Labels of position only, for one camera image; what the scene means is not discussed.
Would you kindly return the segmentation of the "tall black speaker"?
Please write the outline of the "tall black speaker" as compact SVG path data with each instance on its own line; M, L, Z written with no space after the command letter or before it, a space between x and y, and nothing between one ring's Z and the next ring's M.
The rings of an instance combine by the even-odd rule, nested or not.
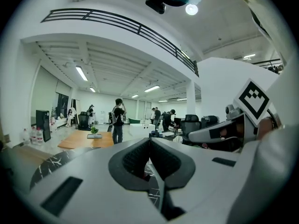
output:
M36 126L42 130L44 142L49 141L51 139L49 111L36 110Z

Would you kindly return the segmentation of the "person's beige shirt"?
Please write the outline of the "person's beige shirt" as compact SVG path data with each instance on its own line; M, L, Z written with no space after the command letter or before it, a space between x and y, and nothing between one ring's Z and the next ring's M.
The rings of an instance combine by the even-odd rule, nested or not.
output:
M282 126L260 139L227 224L299 224L299 0L243 0L285 70L268 89Z

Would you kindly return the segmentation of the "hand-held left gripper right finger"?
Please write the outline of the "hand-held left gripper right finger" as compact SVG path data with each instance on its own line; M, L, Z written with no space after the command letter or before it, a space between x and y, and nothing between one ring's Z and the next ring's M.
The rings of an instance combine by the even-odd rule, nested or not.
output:
M151 161L169 164L164 179L163 201L170 207L171 220L151 208L150 224L228 224L257 150L257 142L241 153L186 146L161 138L150 140Z

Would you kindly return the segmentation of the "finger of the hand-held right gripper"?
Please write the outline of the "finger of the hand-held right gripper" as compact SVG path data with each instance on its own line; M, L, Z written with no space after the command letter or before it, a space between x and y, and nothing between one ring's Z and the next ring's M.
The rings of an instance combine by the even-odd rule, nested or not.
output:
M191 142L218 143L231 139L243 141L245 138L245 119L234 119L200 129L188 134Z

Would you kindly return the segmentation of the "black mesh office chair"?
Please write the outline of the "black mesh office chair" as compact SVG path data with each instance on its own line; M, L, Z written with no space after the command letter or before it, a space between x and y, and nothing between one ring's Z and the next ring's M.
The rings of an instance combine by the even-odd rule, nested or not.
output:
M81 131L90 131L91 127L89 125L89 115L87 114L87 112L81 112L78 115L78 130Z

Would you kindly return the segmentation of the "rectangular wooden table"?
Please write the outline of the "rectangular wooden table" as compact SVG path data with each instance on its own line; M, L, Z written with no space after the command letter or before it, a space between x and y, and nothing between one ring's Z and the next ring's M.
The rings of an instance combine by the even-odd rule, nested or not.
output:
M98 133L102 135L101 139L88 139L87 135L91 134L91 132L77 130L61 141L58 147L62 149L76 149L80 147L106 148L114 145L111 132Z

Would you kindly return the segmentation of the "person's right forearm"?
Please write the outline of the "person's right forearm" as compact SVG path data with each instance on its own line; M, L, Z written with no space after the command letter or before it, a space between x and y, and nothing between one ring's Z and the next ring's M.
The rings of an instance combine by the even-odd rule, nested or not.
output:
M261 140L266 134L274 130L274 122L272 117L262 119L258 125L256 139Z

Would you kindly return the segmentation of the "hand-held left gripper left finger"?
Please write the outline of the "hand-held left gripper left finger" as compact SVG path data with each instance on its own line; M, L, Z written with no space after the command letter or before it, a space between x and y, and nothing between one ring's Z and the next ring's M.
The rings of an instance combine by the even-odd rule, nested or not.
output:
M148 145L144 138L50 157L34 173L28 200L51 224L165 224L157 182L143 177Z

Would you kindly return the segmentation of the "white rectangular box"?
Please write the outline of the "white rectangular box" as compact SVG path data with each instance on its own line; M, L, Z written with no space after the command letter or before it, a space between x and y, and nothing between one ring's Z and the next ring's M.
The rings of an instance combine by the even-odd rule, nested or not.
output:
M129 134L136 137L148 137L152 131L155 131L153 124L130 124L129 127Z

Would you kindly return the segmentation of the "round ceiling lamp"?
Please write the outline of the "round ceiling lamp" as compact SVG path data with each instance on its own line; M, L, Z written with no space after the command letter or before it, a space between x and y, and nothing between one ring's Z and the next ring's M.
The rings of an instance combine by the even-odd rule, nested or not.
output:
M198 7L195 4L188 4L185 7L185 11L188 15L196 15L198 13Z

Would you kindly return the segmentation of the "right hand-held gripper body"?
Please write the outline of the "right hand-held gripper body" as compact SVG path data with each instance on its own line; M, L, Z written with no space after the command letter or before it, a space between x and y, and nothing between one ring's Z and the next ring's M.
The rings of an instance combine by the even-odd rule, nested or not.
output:
M270 106L266 92L252 79L248 79L233 104L244 114L244 139L255 140L258 125Z

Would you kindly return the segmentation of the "black balcony railing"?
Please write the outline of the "black balcony railing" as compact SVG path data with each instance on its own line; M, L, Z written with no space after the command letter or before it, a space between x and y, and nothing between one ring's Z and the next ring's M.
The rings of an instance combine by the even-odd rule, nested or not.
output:
M122 28L159 46L182 62L195 75L199 75L197 64L185 52L158 32L131 18L97 9L61 8L51 10L41 22L62 20L91 21Z

